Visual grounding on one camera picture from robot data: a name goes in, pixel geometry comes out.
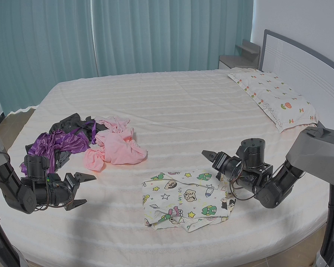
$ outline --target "curtain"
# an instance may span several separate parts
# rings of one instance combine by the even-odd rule
[[[252,17],[253,0],[0,0],[0,103],[38,105],[78,78],[218,68]]]

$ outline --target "star print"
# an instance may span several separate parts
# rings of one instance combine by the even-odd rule
[[[191,218],[194,218],[195,215],[196,215],[196,214],[193,213],[192,211],[188,213],[188,217],[191,217]]]
[[[163,200],[163,199],[168,200],[168,197],[169,197],[169,196],[170,196],[170,195],[166,195],[166,194],[161,195],[162,200]]]

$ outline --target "headboard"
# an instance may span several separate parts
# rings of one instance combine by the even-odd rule
[[[260,70],[272,71],[302,94],[320,122],[334,129],[334,62],[290,38],[265,30]]]

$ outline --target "white star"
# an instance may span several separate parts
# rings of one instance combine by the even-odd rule
[[[170,195],[166,195],[166,194],[161,195],[162,200],[163,200],[163,199],[168,200],[168,197],[169,197],[169,196],[170,196]]]

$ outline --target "mattress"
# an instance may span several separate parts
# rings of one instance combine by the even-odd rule
[[[59,83],[45,97],[9,149],[18,176],[25,145],[53,123],[79,113],[131,119],[148,157],[136,165],[83,166],[84,153],[58,170],[94,174],[76,199],[84,205],[31,215],[9,208],[0,191],[0,223],[23,255],[42,266],[236,266],[299,242],[326,221],[329,187],[306,174],[275,209],[237,201],[226,222],[187,233],[144,225],[141,183],[157,172],[205,169],[203,149],[234,155],[241,140],[266,141],[265,161],[278,167],[305,126],[278,133],[275,124],[227,70],[129,74]],[[241,191],[239,197],[250,196]]]

